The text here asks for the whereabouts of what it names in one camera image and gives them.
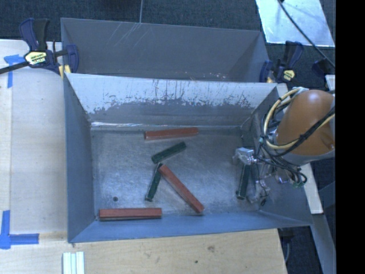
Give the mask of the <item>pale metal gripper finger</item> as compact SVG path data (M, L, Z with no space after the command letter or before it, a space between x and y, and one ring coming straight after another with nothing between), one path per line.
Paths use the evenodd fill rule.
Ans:
M232 157L233 164L237 165L238 163L242 163L243 165L251 165L256 162L254 157L254 150L247 149L245 147L240 147L235 150L235 153Z
M248 185L246 198L251 204L263 205L270 193L270 187L264 180L252 181Z

